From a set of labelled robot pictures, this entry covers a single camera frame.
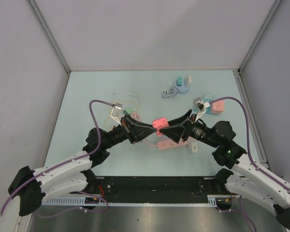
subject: pink socket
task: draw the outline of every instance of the pink socket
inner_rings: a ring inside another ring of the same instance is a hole
[[[169,126],[169,123],[168,123],[168,120],[166,120],[166,118],[161,117],[161,118],[158,118],[158,119],[154,120],[152,125],[153,125],[154,128],[157,129],[157,132],[156,132],[157,136],[162,137],[163,134],[161,134],[159,132],[159,130],[161,128],[168,127]]]
[[[217,101],[211,105],[211,114],[219,115],[224,111],[224,101]]]

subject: white wall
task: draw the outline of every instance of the white wall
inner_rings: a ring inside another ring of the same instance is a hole
[[[243,80],[273,168],[290,181],[290,0],[278,9]]]
[[[274,0],[37,0],[71,70],[234,69]]]
[[[26,1],[0,0],[0,209],[17,171],[41,164],[67,79]]]

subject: metal frame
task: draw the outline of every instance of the metal frame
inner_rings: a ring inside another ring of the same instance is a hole
[[[32,10],[32,13],[34,14],[37,22],[39,23],[40,27],[41,27],[41,30],[43,31],[44,35],[46,36],[47,40],[49,41],[49,44],[50,46],[52,47],[53,51],[55,52],[56,56],[58,57],[63,69],[65,70],[65,72],[69,75],[70,77],[70,73],[71,73],[71,70],[65,60],[65,57],[64,55],[62,54],[52,32],[50,31],[37,3],[35,0],[26,0],[30,9]],[[254,140],[255,140],[255,143],[257,144],[257,149],[259,149],[259,152],[260,152],[260,155],[261,157],[264,159],[267,159],[267,155],[266,155],[266,152],[265,152],[265,149],[264,149],[264,145],[263,145],[263,142],[262,142],[262,139],[261,139],[261,136],[260,136],[260,133],[259,133],[259,129],[258,129],[258,125],[257,125],[257,122],[255,120],[255,117],[254,117],[254,114],[253,114],[253,110],[252,110],[252,107],[251,107],[251,104],[250,104],[250,101],[249,101],[249,97],[247,95],[247,91],[245,89],[245,85],[243,83],[243,80],[242,80],[242,77],[241,77],[241,73],[242,71],[244,70],[245,66],[247,65],[248,61],[250,60],[253,52],[255,51],[259,41],[261,40],[261,38],[263,37],[263,34],[264,32],[266,31],[267,27],[269,26],[270,22],[272,21],[273,19],[273,16],[275,15],[275,13],[277,12],[279,6],[281,5],[283,0],[275,0],[275,2],[273,3],[268,15],[266,16],[266,19],[264,20],[260,30],[258,31],[257,33],[257,36],[255,37],[251,47],[249,48],[249,51],[247,52],[243,62],[241,63],[240,67],[239,67],[239,70],[236,70],[234,72],[234,77],[235,77],[235,80],[236,80],[236,83],[237,83],[237,86],[238,86],[238,89],[239,89],[239,92],[240,92],[240,95],[241,95],[241,98],[243,100],[243,103],[247,109],[247,112],[248,112],[248,116],[249,116],[249,120],[250,120],[250,124],[251,124],[251,129],[253,130],[253,137],[254,137]],[[68,80],[69,78],[67,78],[67,82],[65,83],[65,89],[62,93],[62,97],[61,97],[61,103],[57,109],[57,115],[56,115],[56,118],[55,118],[55,121],[54,121],[54,126],[53,126],[53,131],[49,137],[49,145],[50,145],[50,142],[51,142],[51,138],[53,136],[53,132],[54,132],[54,128],[55,128],[55,124],[57,122],[57,119],[58,119],[58,115],[59,115],[59,111],[60,111],[60,108],[61,108],[61,105],[62,105],[62,101],[63,101],[63,97],[64,97],[64,94],[65,94],[65,91],[66,91],[66,86],[68,84]],[[45,163],[45,159],[46,159],[46,154],[48,152],[48,149],[49,149],[49,146],[47,147],[46,151],[45,151],[45,155],[44,155],[44,159],[43,159],[43,162],[42,162],[42,165]],[[31,215],[30,216],[27,216],[27,217],[22,217],[21,218],[21,221],[20,221],[20,225],[19,225],[19,228],[18,228],[18,232],[25,232],[27,231],[28,227],[29,227],[29,223],[30,223],[30,218],[31,218]]]
[[[270,25],[275,13],[277,12],[277,10],[278,10],[279,6],[281,5],[282,1],[284,1],[284,0],[275,0],[275,2],[273,3],[269,13],[265,17],[265,20],[264,20],[264,22],[261,25],[261,28],[259,29],[254,41],[252,42],[252,45],[250,46],[247,54],[245,55],[245,58],[244,58],[243,62],[241,63],[241,65],[239,67],[239,73],[240,74],[243,72],[245,66],[247,65],[248,61],[250,60],[253,52],[255,51],[256,47],[258,46],[258,44],[259,44],[261,38],[263,37],[266,29]]]
[[[59,61],[61,62],[62,67],[64,68],[64,70],[66,71],[67,74],[70,74],[71,70],[70,70],[70,68],[69,68],[69,66],[68,66],[53,34],[52,34],[52,32],[50,31],[37,3],[35,2],[35,0],[27,0],[27,3],[29,5],[30,9],[32,10],[32,13],[35,16],[37,22],[41,26],[41,29],[42,29],[44,35],[46,36],[47,40],[49,41],[50,46],[54,50]]]
[[[253,113],[252,106],[251,106],[251,103],[250,103],[250,100],[249,100],[242,76],[238,71],[233,71],[233,73],[234,73],[235,81],[236,81],[242,102],[245,106],[245,109],[247,110],[248,119],[249,119],[249,123],[250,123],[250,129],[252,130],[251,134],[252,134],[253,140],[255,142],[257,152],[261,158],[260,163],[265,167],[267,164],[268,168],[273,172],[274,170],[273,170],[271,162],[269,161],[268,156],[266,154],[266,150],[264,148],[264,143],[263,143],[261,135],[260,135],[260,130],[259,130],[256,118],[255,118],[255,115]]]
[[[228,198],[229,196],[217,196],[217,198]],[[84,196],[62,196],[50,199],[43,203],[43,205],[52,205],[52,206],[106,206],[103,202],[96,203],[86,203],[85,200],[88,197]],[[152,206],[152,207],[217,207],[216,197],[207,196],[207,203],[183,203],[183,204],[167,204],[167,203],[109,203],[109,206],[117,206],[117,207],[139,207],[139,206]]]

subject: white robotic arm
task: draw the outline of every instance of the white robotic arm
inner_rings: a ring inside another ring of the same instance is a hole
[[[201,113],[191,114],[192,110],[189,110],[184,116],[169,121],[169,127],[160,129],[160,133],[177,143],[193,137],[216,147],[212,154],[216,162],[246,178],[240,178],[230,170],[222,169],[215,179],[224,184],[229,192],[247,197],[263,206],[276,215],[283,226],[290,229],[290,183],[256,163],[249,156],[249,150],[247,154],[236,144],[233,141],[236,134],[229,122],[220,121],[208,128],[202,120],[200,121],[200,117],[209,103],[202,100],[197,103]],[[21,169],[9,187],[11,198],[14,198],[11,205],[15,202],[20,203],[19,215],[26,216],[37,210],[42,202],[56,196],[74,191],[93,190],[97,179],[90,168],[101,164],[109,156],[106,151],[108,148],[126,139],[132,144],[137,143],[156,131],[151,125],[138,122],[129,115],[123,116],[120,125],[112,131],[92,129],[86,139],[87,145],[72,157],[49,167]],[[18,195],[15,195],[15,190],[20,190]]]

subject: white plug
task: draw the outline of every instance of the white plug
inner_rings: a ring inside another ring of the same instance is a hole
[[[186,87],[191,86],[191,81],[192,81],[191,76],[187,75],[186,78],[185,78],[185,86]]]
[[[121,114],[121,109],[122,109],[122,104],[120,103],[116,103],[113,108],[112,108],[112,111],[111,111],[111,114],[110,114],[110,117],[115,121],[117,122],[119,125],[121,124],[120,122],[120,118],[121,116],[119,114]]]
[[[195,139],[188,140],[188,147],[192,153],[198,152],[198,141]]]

